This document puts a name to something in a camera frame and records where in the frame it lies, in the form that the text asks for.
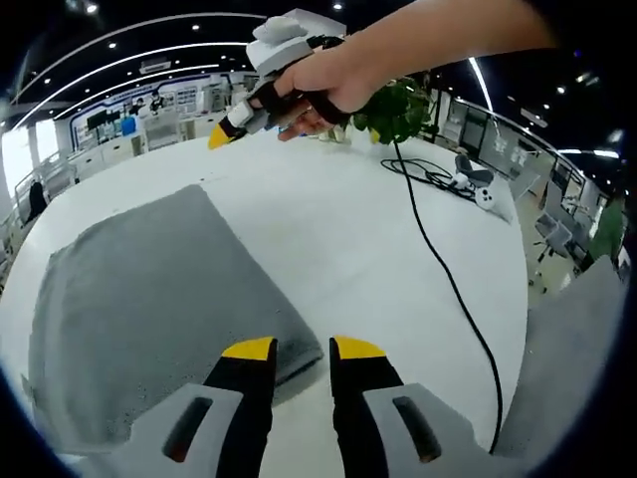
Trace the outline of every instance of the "window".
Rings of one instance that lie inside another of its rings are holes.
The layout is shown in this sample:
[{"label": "window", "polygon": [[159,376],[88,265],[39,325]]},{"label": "window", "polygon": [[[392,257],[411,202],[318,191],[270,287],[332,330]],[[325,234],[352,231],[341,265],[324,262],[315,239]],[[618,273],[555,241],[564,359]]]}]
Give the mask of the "window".
[{"label": "window", "polygon": [[36,122],[36,138],[38,140],[40,162],[44,162],[48,158],[53,162],[60,157],[60,155],[57,154],[59,148],[56,126],[52,119]]},{"label": "window", "polygon": [[2,160],[7,188],[11,197],[14,197],[18,183],[33,170],[29,134],[25,127],[7,131],[2,135]]}]

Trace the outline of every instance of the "desk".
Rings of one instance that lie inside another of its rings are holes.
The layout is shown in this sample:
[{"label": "desk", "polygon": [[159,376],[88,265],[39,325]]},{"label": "desk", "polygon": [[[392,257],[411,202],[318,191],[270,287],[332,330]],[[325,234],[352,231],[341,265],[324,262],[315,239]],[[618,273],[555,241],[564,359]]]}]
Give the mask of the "desk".
[{"label": "desk", "polygon": [[[206,141],[124,161],[68,189],[41,216],[0,303],[0,354],[16,390],[20,374],[28,376],[31,322],[49,255],[99,221],[197,183],[325,352],[336,334],[379,345],[405,382],[423,383],[469,418],[488,448],[496,390],[487,357],[420,236],[404,177],[379,163],[387,151],[366,141],[280,143],[273,131],[215,151]],[[402,150],[454,167],[452,152],[419,139]],[[423,224],[492,348],[506,413],[527,330],[518,218],[508,224],[449,193],[414,188]],[[327,373],[276,406],[261,476],[342,476],[331,409]]]}]

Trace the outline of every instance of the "gray cloth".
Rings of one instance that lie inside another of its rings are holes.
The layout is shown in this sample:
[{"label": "gray cloth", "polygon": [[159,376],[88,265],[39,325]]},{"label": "gray cloth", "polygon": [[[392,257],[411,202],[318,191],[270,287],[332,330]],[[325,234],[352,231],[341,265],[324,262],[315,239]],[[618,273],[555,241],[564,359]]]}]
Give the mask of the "gray cloth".
[{"label": "gray cloth", "polygon": [[199,186],[111,217],[54,254],[30,343],[36,419],[60,452],[108,449],[220,354],[279,340],[277,381],[322,357]]},{"label": "gray cloth", "polygon": [[613,348],[625,294],[603,256],[529,312],[520,379],[496,454],[533,468],[572,429]]}]

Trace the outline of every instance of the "gray towel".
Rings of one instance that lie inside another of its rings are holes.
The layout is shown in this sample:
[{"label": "gray towel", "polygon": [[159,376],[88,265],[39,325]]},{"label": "gray towel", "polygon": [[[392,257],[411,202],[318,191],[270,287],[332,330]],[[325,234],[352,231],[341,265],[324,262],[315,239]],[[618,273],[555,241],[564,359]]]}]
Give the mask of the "gray towel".
[{"label": "gray towel", "polygon": [[199,186],[111,217],[54,254],[36,306],[36,419],[60,452],[110,448],[237,342],[279,340],[277,381],[322,357],[314,333]]}]

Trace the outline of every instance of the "game controller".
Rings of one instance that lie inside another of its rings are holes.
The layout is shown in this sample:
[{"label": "game controller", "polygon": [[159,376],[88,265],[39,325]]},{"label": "game controller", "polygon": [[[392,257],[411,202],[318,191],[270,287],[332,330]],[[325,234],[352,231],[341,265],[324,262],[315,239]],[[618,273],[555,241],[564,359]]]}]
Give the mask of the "game controller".
[{"label": "game controller", "polygon": [[489,211],[496,205],[496,198],[489,187],[479,187],[476,189],[476,204],[478,207]]}]

